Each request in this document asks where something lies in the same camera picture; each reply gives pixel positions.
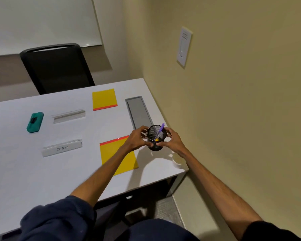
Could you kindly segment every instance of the person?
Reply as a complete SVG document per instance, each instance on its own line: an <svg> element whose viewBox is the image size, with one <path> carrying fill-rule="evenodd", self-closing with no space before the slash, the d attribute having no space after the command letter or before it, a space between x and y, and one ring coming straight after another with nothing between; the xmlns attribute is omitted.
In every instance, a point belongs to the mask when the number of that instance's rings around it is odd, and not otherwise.
<svg viewBox="0 0 301 241"><path fill-rule="evenodd" d="M93 210L124 157L142 146L152 146L143 140L148 127L133 130L118 151L68 197L46 206L37 206L21 220L20 241L86 240L92 230L96 212ZM301 240L290 231L267 223L241 197L207 170L185 147L179 135L165 128L169 142L166 146L186 160L190 170L199 179L213 200L237 240ZM161 219L139 222L126 230L117 240L194 240L198 239L182 227Z"/></svg>

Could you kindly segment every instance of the red edge strip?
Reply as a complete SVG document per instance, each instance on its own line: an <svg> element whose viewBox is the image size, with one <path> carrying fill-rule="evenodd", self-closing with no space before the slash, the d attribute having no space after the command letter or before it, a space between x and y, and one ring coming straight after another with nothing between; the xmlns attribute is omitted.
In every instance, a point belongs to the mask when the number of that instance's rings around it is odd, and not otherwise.
<svg viewBox="0 0 301 241"><path fill-rule="evenodd" d="M120 138L117 138L117 139L112 139L110 141L106 141L106 142L100 143L99 145L102 146L102 145L105 145L105 144L108 144L108 143L112 143L112 142L115 142L117 140L125 139L125 138L128 138L128 137L129 137L129 135L124 136L124 137L120 137Z"/></svg>
<svg viewBox="0 0 301 241"><path fill-rule="evenodd" d="M116 107L116 105L111 105L111 106L106 106L106 107L98 107L98 108L94 108L93 111L97 111L97 110L101 110L101 109L106 109L106 108L111 108L111 107Z"/></svg>

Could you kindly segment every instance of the whiteboard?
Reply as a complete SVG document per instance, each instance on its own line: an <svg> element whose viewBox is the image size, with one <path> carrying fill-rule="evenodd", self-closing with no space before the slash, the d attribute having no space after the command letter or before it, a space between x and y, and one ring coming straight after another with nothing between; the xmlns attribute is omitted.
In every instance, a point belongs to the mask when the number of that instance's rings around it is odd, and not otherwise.
<svg viewBox="0 0 301 241"><path fill-rule="evenodd" d="M0 0L0 55L62 43L102 44L92 0Z"/></svg>

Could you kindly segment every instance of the green whiteboard eraser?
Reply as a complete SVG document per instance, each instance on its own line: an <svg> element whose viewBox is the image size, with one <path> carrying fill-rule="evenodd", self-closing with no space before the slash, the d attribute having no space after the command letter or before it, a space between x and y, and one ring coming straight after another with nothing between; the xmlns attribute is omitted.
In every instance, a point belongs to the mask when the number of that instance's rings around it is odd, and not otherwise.
<svg viewBox="0 0 301 241"><path fill-rule="evenodd" d="M38 132L43 118L44 118L43 112L32 113L30 121L27 126L27 131L29 133Z"/></svg>

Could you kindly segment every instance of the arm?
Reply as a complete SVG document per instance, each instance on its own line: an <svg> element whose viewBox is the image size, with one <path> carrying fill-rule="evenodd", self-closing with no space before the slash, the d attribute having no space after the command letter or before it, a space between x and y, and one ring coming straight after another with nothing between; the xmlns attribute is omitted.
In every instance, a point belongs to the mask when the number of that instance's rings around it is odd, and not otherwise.
<svg viewBox="0 0 301 241"><path fill-rule="evenodd" d="M200 180L237 240L241 240L249 224L254 221L261 221L262 218L248 203L207 170L184 146L181 138L175 131L170 128L165 129L168 132L168 137L172 138L171 141L156 144L167 146L185 159L189 168Z"/></svg>
<svg viewBox="0 0 301 241"><path fill-rule="evenodd" d="M118 151L85 182L79 185L70 195L88 202L93 207L97 203L99 197L105 190L125 156L129 152L136 150L141 146L153 145L151 142L142 140L142 138L145 138L143 133L146 133L147 129L148 127L141 126L139 129L133 130Z"/></svg>
<svg viewBox="0 0 301 241"><path fill-rule="evenodd" d="M93 206L108 185L125 156L141 146L152 146L142 138L148 127L133 130L118 151L85 182L64 199L46 206L37 206L21 220L19 241L74 240L82 241L94 226Z"/></svg>

